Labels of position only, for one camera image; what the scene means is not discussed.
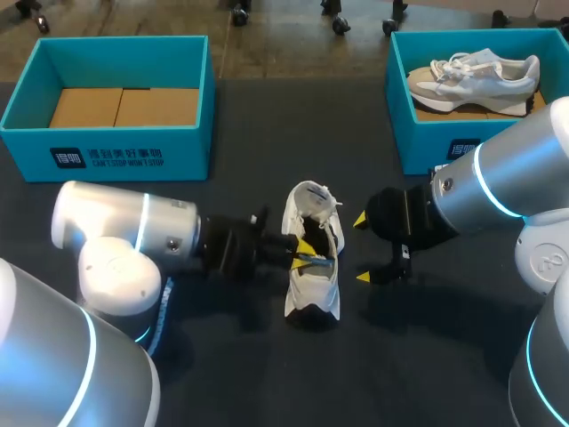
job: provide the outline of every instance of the robot logo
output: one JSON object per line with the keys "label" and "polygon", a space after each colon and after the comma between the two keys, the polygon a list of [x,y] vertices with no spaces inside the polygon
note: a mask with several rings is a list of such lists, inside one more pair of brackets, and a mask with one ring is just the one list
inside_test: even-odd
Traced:
{"label": "robot logo", "polygon": [[563,256],[560,254],[552,254],[550,258],[542,256],[542,263],[540,264],[539,271],[542,273],[546,268],[551,270],[553,266],[563,265]]}
{"label": "robot logo", "polygon": [[557,245],[537,245],[531,257],[533,271],[542,280],[555,283],[565,269],[567,258],[565,251]]}

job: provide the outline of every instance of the box logo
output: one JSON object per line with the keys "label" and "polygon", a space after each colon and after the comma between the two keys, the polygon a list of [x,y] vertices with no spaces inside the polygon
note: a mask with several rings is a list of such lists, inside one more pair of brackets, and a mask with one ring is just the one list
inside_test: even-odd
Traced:
{"label": "box logo", "polygon": [[79,149],[50,149],[59,169],[85,169],[85,161]]}
{"label": "box logo", "polygon": [[446,154],[446,159],[456,160],[475,149],[478,145],[480,145],[480,140],[477,139],[452,140],[451,147]]}

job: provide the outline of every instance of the shoe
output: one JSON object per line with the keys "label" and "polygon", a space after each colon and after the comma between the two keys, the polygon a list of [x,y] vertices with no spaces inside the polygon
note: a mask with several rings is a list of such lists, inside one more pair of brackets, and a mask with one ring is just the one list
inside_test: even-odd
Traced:
{"label": "shoe", "polygon": [[314,249],[308,265],[292,269],[284,316],[294,311],[332,315],[340,320],[338,253],[344,235],[336,210],[339,203],[328,188],[304,181],[291,191],[283,216],[283,234],[293,234]]}
{"label": "shoe", "polygon": [[490,49],[455,53],[450,60],[433,60],[407,78],[411,96],[436,111],[450,112],[463,104],[478,104],[511,116],[527,114],[526,102],[540,82],[540,60],[504,60]]}

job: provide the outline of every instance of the glowing blue light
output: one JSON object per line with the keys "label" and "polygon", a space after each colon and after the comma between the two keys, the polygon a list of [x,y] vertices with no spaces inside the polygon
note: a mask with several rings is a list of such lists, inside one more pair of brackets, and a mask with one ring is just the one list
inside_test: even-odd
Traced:
{"label": "glowing blue light", "polygon": [[97,356],[97,337],[95,336],[95,326],[93,325],[89,314],[87,314],[87,312],[81,307],[79,308],[83,312],[85,319],[87,320],[87,326],[89,327],[89,356],[87,357],[87,367],[85,368],[83,380],[81,380],[81,384],[79,385],[79,390],[77,390],[77,394],[75,395],[73,402],[71,402],[71,406],[67,413],[63,416],[60,423],[57,424],[58,427],[68,427],[69,423],[71,423],[71,420],[75,416],[77,409],[79,409],[79,406],[85,397],[85,393],[87,392],[87,388],[91,382],[92,371],[95,368],[95,357]]}
{"label": "glowing blue light", "polygon": [[551,406],[551,404],[548,402],[548,400],[545,399],[545,396],[541,392],[540,386],[538,385],[537,381],[535,381],[535,375],[533,375],[533,369],[532,369],[532,362],[530,361],[530,340],[532,338],[533,325],[535,325],[535,320],[533,321],[532,327],[530,328],[530,333],[527,335],[527,345],[525,346],[525,358],[527,359],[527,369],[530,371],[530,376],[532,377],[532,381],[533,381],[533,387],[535,387],[537,394],[540,395],[541,400],[543,400],[543,403],[549,409],[551,414],[553,414],[553,416],[555,416],[556,419],[562,425],[564,425],[564,427],[569,427],[569,423],[567,423],[561,417],[561,415],[557,413],[557,411],[553,408],[553,406]]}
{"label": "glowing blue light", "polygon": [[150,201],[150,196],[148,193],[144,193],[144,198],[142,199],[142,213],[140,214],[139,223],[139,234],[136,237],[136,243],[134,245],[134,250],[140,252],[140,247],[142,246],[142,239],[144,238],[144,229],[146,229],[146,223],[148,222],[148,202]]}
{"label": "glowing blue light", "polygon": [[480,164],[478,163],[478,156],[479,156],[478,153],[480,152],[480,148],[482,147],[482,145],[484,145],[484,144],[480,144],[477,147],[476,151],[474,152],[474,172],[477,175],[478,182],[480,182],[480,187],[482,187],[482,189],[484,190],[484,193],[486,193],[486,195],[488,196],[490,201],[492,203],[494,203],[494,205],[498,209],[500,209],[506,215],[513,216],[514,218],[521,218],[522,215],[518,215],[517,213],[513,213],[506,206],[504,206],[502,203],[500,203],[498,201],[498,199],[496,197],[494,197],[494,194],[492,194],[492,192],[490,191],[490,189],[486,185],[486,181],[484,181],[484,177],[482,176],[482,171],[480,171]]}
{"label": "glowing blue light", "polygon": [[148,332],[150,332],[150,326],[148,327],[148,329],[146,330],[146,332],[144,334],[142,334],[141,336],[139,336],[136,340],[134,340],[134,342],[140,342],[144,339],[144,337],[146,335],[148,335]]}

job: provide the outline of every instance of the shoe box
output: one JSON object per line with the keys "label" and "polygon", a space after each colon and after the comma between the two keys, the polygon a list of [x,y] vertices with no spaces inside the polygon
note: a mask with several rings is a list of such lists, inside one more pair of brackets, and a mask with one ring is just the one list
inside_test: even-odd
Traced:
{"label": "shoe box", "polygon": [[529,114],[569,95],[569,46],[555,28],[480,29],[393,33],[385,78],[391,127],[405,174],[425,174],[492,138],[522,117],[496,114],[476,105],[451,113],[426,110],[409,94],[407,74],[457,52],[490,48],[509,60],[534,54],[541,62],[539,90],[528,101]]}
{"label": "shoe box", "polygon": [[26,181],[207,179],[206,36],[40,39],[0,122]]}

